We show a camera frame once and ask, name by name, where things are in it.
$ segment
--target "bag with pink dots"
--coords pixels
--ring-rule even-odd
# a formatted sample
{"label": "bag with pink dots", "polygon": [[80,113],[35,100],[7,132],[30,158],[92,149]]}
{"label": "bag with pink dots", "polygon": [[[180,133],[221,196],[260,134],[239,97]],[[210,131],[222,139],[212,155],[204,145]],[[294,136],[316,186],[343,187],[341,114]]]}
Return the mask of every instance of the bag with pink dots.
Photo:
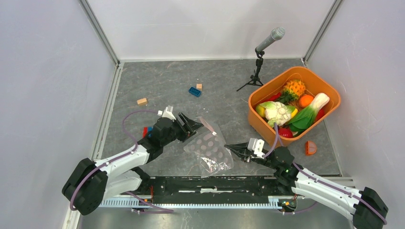
{"label": "bag with pink dots", "polygon": [[198,156],[201,177],[209,177],[234,167],[231,151],[225,148],[224,136],[217,124],[207,122],[200,117],[201,123],[208,131],[195,137],[185,147],[187,153]]}

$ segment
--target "gray microphone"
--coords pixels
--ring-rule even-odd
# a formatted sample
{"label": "gray microphone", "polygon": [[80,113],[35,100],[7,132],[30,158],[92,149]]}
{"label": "gray microphone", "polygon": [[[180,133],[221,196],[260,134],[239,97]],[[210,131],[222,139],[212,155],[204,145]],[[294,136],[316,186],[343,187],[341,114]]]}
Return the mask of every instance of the gray microphone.
{"label": "gray microphone", "polygon": [[256,47],[256,52],[262,52],[265,48],[269,45],[273,44],[276,41],[281,40],[283,38],[286,30],[283,27],[277,27],[271,31],[271,34],[262,42],[260,45]]}

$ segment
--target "white wall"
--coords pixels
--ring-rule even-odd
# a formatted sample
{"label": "white wall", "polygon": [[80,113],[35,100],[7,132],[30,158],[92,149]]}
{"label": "white wall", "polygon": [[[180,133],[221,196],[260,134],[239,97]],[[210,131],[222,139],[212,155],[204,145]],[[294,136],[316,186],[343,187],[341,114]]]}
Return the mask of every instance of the white wall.
{"label": "white wall", "polygon": [[342,169],[388,205],[385,229],[405,218],[405,2],[344,1],[309,66],[341,94],[326,119]]}
{"label": "white wall", "polygon": [[277,26],[283,40],[265,58],[303,57],[333,0],[89,0],[122,60],[255,57]]}
{"label": "white wall", "polygon": [[58,229],[114,64],[76,0],[3,1],[0,31],[0,227]]}

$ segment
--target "small beige block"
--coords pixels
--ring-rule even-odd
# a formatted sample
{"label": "small beige block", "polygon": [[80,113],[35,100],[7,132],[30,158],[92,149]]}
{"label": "small beige block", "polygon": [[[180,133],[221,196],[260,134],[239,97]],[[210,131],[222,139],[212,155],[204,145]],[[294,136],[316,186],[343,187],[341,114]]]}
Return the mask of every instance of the small beige block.
{"label": "small beige block", "polygon": [[138,103],[139,106],[143,106],[143,105],[148,104],[148,101],[146,100],[146,98],[143,98],[143,99],[139,99],[137,101],[137,103]]}

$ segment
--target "orange basket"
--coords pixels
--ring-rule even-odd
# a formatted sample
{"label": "orange basket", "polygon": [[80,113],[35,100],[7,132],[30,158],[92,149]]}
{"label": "orange basket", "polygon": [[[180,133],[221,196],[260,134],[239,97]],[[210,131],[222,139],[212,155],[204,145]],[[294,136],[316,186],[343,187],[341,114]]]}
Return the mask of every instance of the orange basket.
{"label": "orange basket", "polygon": [[266,83],[265,85],[261,86],[255,92],[253,92],[249,97],[249,114],[247,119],[249,124],[267,141],[270,145],[273,144],[274,139],[276,138],[276,133],[273,128],[271,128],[267,122],[260,117],[255,108],[258,104],[262,103],[262,101],[269,99],[271,96],[277,94],[283,89],[285,83],[289,80],[299,79],[302,80],[305,84],[306,91],[305,94],[310,94],[312,96],[316,96],[318,93],[325,93],[329,96],[329,102],[323,107],[325,111],[325,115],[310,126],[307,130],[301,133],[297,137],[287,138],[281,137],[281,141],[283,142],[284,146],[288,146],[293,141],[300,139],[304,136],[308,131],[310,131],[314,126],[320,123],[323,119],[325,119],[328,115],[330,115],[338,106],[341,104],[341,97],[339,93],[330,86],[327,82],[317,76],[313,71],[309,70],[305,67],[292,67],[272,81]]}

